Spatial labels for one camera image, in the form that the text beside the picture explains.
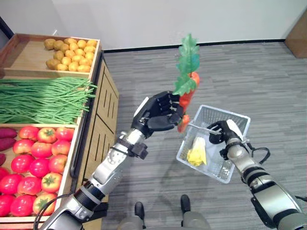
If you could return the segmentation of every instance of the gray carpet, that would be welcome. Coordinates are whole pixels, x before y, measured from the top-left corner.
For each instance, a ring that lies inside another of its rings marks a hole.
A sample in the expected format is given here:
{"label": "gray carpet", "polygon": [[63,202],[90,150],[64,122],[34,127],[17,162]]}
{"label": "gray carpet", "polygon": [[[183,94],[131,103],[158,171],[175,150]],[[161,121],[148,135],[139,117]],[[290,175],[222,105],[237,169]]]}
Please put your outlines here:
{"label": "gray carpet", "polygon": [[[118,132],[129,129],[145,96],[174,89],[177,55],[177,49],[105,54],[120,93]],[[264,167],[293,194],[305,196],[307,60],[296,59],[283,43],[203,46],[200,55],[201,84],[190,116],[206,104],[251,117],[252,144],[272,153]],[[182,194],[214,230],[266,229],[236,171],[222,184],[176,161],[182,138],[170,130],[146,140],[149,155],[135,159],[111,193],[103,229],[116,229],[133,215],[136,201],[144,203],[148,227],[180,226]]]}

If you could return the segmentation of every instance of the plastic basket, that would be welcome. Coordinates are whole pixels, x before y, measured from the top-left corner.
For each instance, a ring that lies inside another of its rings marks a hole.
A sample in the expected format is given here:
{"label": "plastic basket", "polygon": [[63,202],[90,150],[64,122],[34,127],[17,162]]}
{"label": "plastic basket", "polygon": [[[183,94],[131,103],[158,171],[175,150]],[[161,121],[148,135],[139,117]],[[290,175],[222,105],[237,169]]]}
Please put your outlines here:
{"label": "plastic basket", "polygon": [[[238,125],[243,137],[245,137],[250,124],[250,118],[248,116],[207,105],[201,105],[194,119],[187,127],[186,135],[182,141],[176,159],[181,163],[184,163],[187,166],[222,183],[229,183],[235,166],[231,161],[225,161],[220,155],[220,150],[225,148],[225,143],[223,142],[218,145],[210,143],[210,133],[206,129],[206,127],[212,123],[228,119],[232,119]],[[191,165],[187,161],[188,150],[192,148],[193,141],[196,137],[202,137],[206,141],[207,164],[202,164],[198,167]]]}

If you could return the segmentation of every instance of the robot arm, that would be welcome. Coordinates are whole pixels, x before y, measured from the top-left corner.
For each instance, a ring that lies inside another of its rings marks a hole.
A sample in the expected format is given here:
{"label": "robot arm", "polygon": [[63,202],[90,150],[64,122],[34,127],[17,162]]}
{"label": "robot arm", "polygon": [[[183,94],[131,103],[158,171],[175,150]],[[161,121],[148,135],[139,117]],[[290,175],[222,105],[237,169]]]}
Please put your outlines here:
{"label": "robot arm", "polygon": [[262,222],[269,228],[278,230],[298,230],[307,228],[307,217],[302,212],[297,199],[265,171],[249,155],[242,144],[242,134],[231,120],[217,122],[208,128],[220,130],[221,135],[210,134],[213,144],[225,141],[221,151],[224,159],[231,160],[243,181],[253,195],[251,202]]}
{"label": "robot arm", "polygon": [[101,200],[119,184],[123,170],[130,167],[133,157],[146,157],[144,140],[154,131],[172,129],[178,124],[183,115],[178,101],[179,96],[173,96],[171,92],[145,99],[137,109],[130,131],[122,133],[89,180],[70,195],[40,229],[83,229],[82,223],[90,219]]}

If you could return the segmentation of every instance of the purple sweet potato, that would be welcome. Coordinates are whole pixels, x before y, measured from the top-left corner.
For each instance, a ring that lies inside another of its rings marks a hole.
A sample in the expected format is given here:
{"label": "purple sweet potato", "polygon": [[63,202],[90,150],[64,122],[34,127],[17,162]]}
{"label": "purple sweet potato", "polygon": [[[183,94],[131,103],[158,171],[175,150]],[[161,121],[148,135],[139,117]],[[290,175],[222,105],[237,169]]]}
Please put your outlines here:
{"label": "purple sweet potato", "polygon": [[0,138],[14,138],[17,132],[13,128],[0,128]]}
{"label": "purple sweet potato", "polygon": [[3,153],[0,153],[0,166],[5,163],[6,156]]}
{"label": "purple sweet potato", "polygon": [[7,150],[7,149],[13,147],[15,141],[16,140],[14,138],[2,138],[2,139],[0,139],[0,151],[4,151],[4,150]]}

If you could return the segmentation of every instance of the orange carrot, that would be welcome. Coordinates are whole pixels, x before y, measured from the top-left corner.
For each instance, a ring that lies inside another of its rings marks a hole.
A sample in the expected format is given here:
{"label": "orange carrot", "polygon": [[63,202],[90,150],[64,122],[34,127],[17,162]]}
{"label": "orange carrot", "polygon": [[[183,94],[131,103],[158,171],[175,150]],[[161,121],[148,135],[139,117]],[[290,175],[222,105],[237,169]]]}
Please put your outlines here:
{"label": "orange carrot", "polygon": [[[189,74],[189,77],[192,78],[196,82],[197,86],[200,84],[200,77],[197,72],[192,72],[191,74]],[[191,102],[194,92],[195,90],[192,90],[189,93],[185,93],[184,95],[180,97],[179,105],[183,108],[183,112],[187,110],[187,107],[189,106]]]}
{"label": "orange carrot", "polygon": [[177,130],[179,133],[184,132],[186,127],[188,126],[188,123],[190,122],[190,117],[189,115],[183,115],[179,125],[177,126]]}

